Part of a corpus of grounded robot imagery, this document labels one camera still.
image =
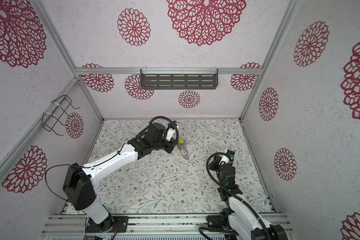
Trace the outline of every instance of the black mounting plate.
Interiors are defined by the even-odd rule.
[[[129,217],[114,217],[112,216],[115,224],[119,227],[117,229],[117,232],[126,232],[127,226],[128,226],[128,218]],[[97,228],[97,224],[92,220],[89,219],[88,224],[86,226],[87,233],[101,233],[100,229]],[[115,232],[115,226],[112,226],[112,228],[108,232]]]

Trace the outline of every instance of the aluminum frame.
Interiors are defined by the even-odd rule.
[[[263,72],[262,68],[75,68],[77,74],[212,74],[218,69],[219,74],[255,74]]]
[[[253,152],[253,149],[252,149],[252,146],[251,146],[251,142],[250,142],[250,140],[249,140],[249,138],[247,136],[247,133],[245,132],[244,124],[241,121],[240,121],[240,127],[241,127],[241,131],[243,132],[245,142],[247,143],[248,149],[249,149],[250,154],[252,156],[252,160],[253,160],[254,166],[256,168],[257,174],[259,175],[259,179],[260,179],[261,185],[263,186],[265,195],[268,196],[268,198],[269,198],[268,200],[270,202],[270,205],[272,206],[272,209],[274,210],[274,212],[277,213],[279,211],[278,211],[277,207],[273,204],[274,203],[273,196],[269,192],[269,190],[267,188],[267,185],[265,184],[265,180],[264,180],[263,174],[261,173],[261,170],[259,168],[259,164],[258,164],[257,160],[254,157],[254,152]]]
[[[157,234],[199,234],[199,227],[206,227],[206,216],[219,214],[113,214],[128,216],[126,233],[118,235],[157,235]],[[289,240],[294,238],[293,229],[286,214],[261,214],[273,224],[280,224],[286,231]],[[41,236],[85,235],[86,215],[50,215]]]
[[[292,20],[296,16],[300,2],[301,2],[301,0],[290,0],[289,1],[288,7],[284,13],[283,19],[279,25],[279,28],[276,32],[274,39],[272,41],[272,45],[269,48],[267,57],[265,58],[265,61],[262,65],[263,72],[258,76],[257,80],[254,82],[254,85],[253,85],[252,91],[250,93],[250,96],[248,98],[248,101],[245,103],[244,109],[241,112],[241,115],[240,115],[241,121],[244,120],[254,99],[257,98],[257,96],[259,95],[259,91],[261,89],[263,80],[269,73],[269,69],[271,68],[271,65],[275,59],[275,56],[278,53],[278,51],[282,45],[282,42],[291,26]]]

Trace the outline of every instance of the metal frame bar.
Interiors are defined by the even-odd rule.
[[[127,232],[117,233],[118,235],[157,235],[199,234],[198,228],[207,226],[206,216],[209,215],[219,214],[113,214],[112,216],[129,217]],[[280,224],[288,235],[293,235],[292,226],[286,214],[261,215],[273,224]],[[85,215],[50,215],[41,235],[85,235],[85,218]]]
[[[95,100],[92,98],[92,95],[89,92],[89,90],[88,90],[85,82],[83,81],[81,75],[78,76],[78,80],[80,82],[79,86],[80,86],[80,89],[81,89],[81,93],[84,95],[84,98],[87,100],[87,103],[91,107],[92,112],[95,114],[95,116],[97,117],[99,122],[103,122],[104,121],[103,115],[101,114],[100,109],[97,106]]]
[[[69,55],[69,52],[67,50],[67,48],[65,47],[61,37],[59,36],[59,33],[56,29],[56,27],[54,26],[51,18],[48,15],[47,10],[45,9],[43,3],[41,0],[29,0],[29,2],[31,3],[32,7],[34,8],[35,12],[38,14],[39,19],[41,20],[45,30],[47,31],[48,35],[51,37],[51,40],[53,42],[53,44],[56,46],[58,52],[60,53],[64,63],[66,64],[70,74],[74,77],[74,78],[78,78],[79,76],[77,75],[76,71],[75,71],[75,64],[71,58],[71,56]],[[84,97],[85,99],[89,102],[90,107],[92,108],[93,112],[95,113],[95,115],[97,116],[97,118],[99,119],[99,121],[102,121],[103,117],[100,113],[99,108],[97,107],[97,105],[95,104],[95,101],[93,100],[91,94],[89,93],[88,89],[86,87],[82,87],[81,89],[85,92]]]
[[[144,118],[104,118],[104,121],[107,121],[107,120],[151,120],[153,117],[155,116],[152,116],[152,117],[144,117]],[[239,118],[235,117],[224,117],[224,118],[215,118],[215,117],[212,117],[212,118],[176,118],[176,117],[171,117],[171,116],[168,116],[169,119],[173,119],[173,120],[192,120],[192,119],[237,119],[237,120],[240,120]]]
[[[259,179],[260,179],[260,182],[261,182],[261,185],[263,186],[263,189],[264,189],[264,192],[265,194],[269,197],[269,201],[271,202],[271,206],[273,208],[273,210],[278,213],[278,209],[277,207],[273,204],[274,203],[274,200],[273,200],[273,196],[272,194],[269,192],[268,188],[267,188],[267,185],[265,184],[265,181],[264,181],[264,177],[263,177],[263,174],[261,173],[261,170],[260,170],[260,167],[259,167],[259,164],[254,156],[254,152],[253,152],[253,149],[252,149],[252,146],[251,146],[251,143],[250,143],[250,140],[247,136],[247,133],[245,132],[245,129],[244,129],[244,124],[240,121],[240,127],[241,127],[241,131],[243,132],[243,135],[244,135],[244,138],[245,138],[245,141],[247,143],[247,146],[248,146],[248,149],[250,151],[250,154],[252,156],[252,160],[253,160],[253,163],[254,163],[254,166],[256,168],[256,171],[257,171],[257,174],[259,175]]]
[[[62,90],[59,96],[68,94],[71,89],[76,85],[77,80],[72,79],[67,86]],[[60,104],[63,101],[63,98],[58,100]],[[59,106],[55,103],[51,103],[48,108],[43,111],[52,113],[54,112]],[[29,143],[34,139],[36,134],[42,129],[41,126],[41,119],[43,113],[39,116],[39,118],[34,122],[34,124],[28,129],[28,131],[21,137],[21,139],[16,143],[16,145],[10,150],[10,152],[5,156],[5,158],[0,162],[0,181],[5,176],[6,172],[8,172],[11,167],[13,167],[14,163],[19,160],[19,158],[24,154],[26,148],[29,147]]]
[[[255,74],[263,72],[262,68],[75,68],[77,74],[212,74],[219,70],[219,74]]]
[[[301,0],[290,0],[289,1],[287,10],[284,13],[283,19],[282,19],[282,21],[279,25],[278,31],[273,39],[273,42],[268,51],[267,57],[262,65],[263,72],[258,76],[257,80],[255,81],[252,91],[250,93],[250,96],[248,98],[248,101],[245,103],[244,109],[241,112],[241,115],[240,115],[241,120],[243,120],[245,118],[254,99],[259,94],[259,90],[261,89],[263,80],[269,73],[269,70],[275,59],[275,56],[276,56],[277,52],[279,51],[279,49],[282,45],[282,42],[287,34],[287,31],[289,30],[289,27],[291,26],[292,20],[297,13],[297,9],[299,7],[300,2],[301,2]]]
[[[37,13],[45,30],[48,32],[49,36],[51,37],[51,40],[56,46],[58,52],[61,54],[62,59],[64,60],[64,63],[67,65],[70,74],[72,75],[72,77],[76,77],[77,74],[75,72],[75,65],[73,64],[73,60],[69,55],[66,47],[64,46],[64,43],[61,40],[54,24],[52,23],[52,20],[49,17],[43,3],[41,2],[41,0],[29,0],[29,2],[32,5],[35,12]]]
[[[85,157],[84,157],[83,164],[88,162],[89,157],[91,156],[92,150],[95,146],[97,138],[99,137],[102,127],[103,127],[103,122],[99,122],[99,126],[97,127],[97,130],[96,130],[94,136],[92,137],[91,143],[89,144],[87,151],[84,155]]]

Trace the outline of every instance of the aluminum rail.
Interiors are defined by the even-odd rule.
[[[248,98],[248,101],[245,103],[244,109],[241,112],[240,120],[243,121],[246,117],[247,113],[249,112],[250,107],[254,103],[256,97],[260,94],[261,86],[263,85],[263,81],[266,78],[269,70],[271,69],[271,65],[276,58],[276,54],[278,53],[280,47],[283,45],[283,40],[287,35],[289,27],[292,24],[292,20],[295,17],[297,10],[299,8],[301,0],[290,0],[287,10],[284,13],[283,19],[279,25],[278,31],[273,39],[272,45],[269,49],[267,57],[263,63],[264,71],[258,76],[258,79],[254,82],[252,91]]]
[[[77,74],[205,74],[211,75],[219,70],[219,74],[255,74],[263,72],[261,68],[75,68]]]

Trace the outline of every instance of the wall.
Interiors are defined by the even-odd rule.
[[[288,2],[57,0],[44,4],[78,67],[260,67]],[[179,103],[184,91],[144,91],[138,75],[84,76],[105,118],[237,118],[250,94],[255,77],[251,78],[247,83],[244,76],[220,75],[216,90],[182,94],[180,101],[191,102],[184,107]]]
[[[299,239],[360,239],[360,1],[301,3],[244,126]]]
[[[62,123],[67,121],[74,127],[67,130],[57,123],[53,129],[63,136],[44,129],[39,132],[0,184],[0,239],[36,239],[49,215],[58,214],[63,208],[65,202],[46,187],[45,171],[58,164],[82,164],[99,126],[79,86],[76,85],[68,96],[72,105],[79,109],[67,108],[67,113],[75,117],[63,114],[61,119]],[[54,122],[50,118],[47,124],[51,126]],[[61,189],[66,171],[67,166],[48,171],[48,185],[62,197],[66,197]]]
[[[0,161],[72,79],[39,18],[25,3],[14,1],[12,9],[0,3]],[[29,18],[19,28],[17,16],[11,14],[16,7]],[[23,33],[35,39],[21,38]]]
[[[138,74],[112,75],[113,89],[108,92],[89,88],[104,118],[237,118],[250,90],[231,86],[231,75],[219,75],[215,90],[143,90]],[[88,83],[89,75],[84,76]]]
[[[43,2],[77,66],[240,67],[263,63],[289,1]]]
[[[29,2],[0,1],[0,162],[71,79]],[[62,209],[63,200],[45,186],[46,167],[82,162],[98,126],[80,90],[69,96],[80,107],[74,111],[83,132],[71,138],[63,126],[56,130],[64,136],[43,130],[25,151],[28,158],[13,164],[0,184],[0,239],[35,239],[49,214]],[[49,184],[62,195],[66,169],[53,170]]]

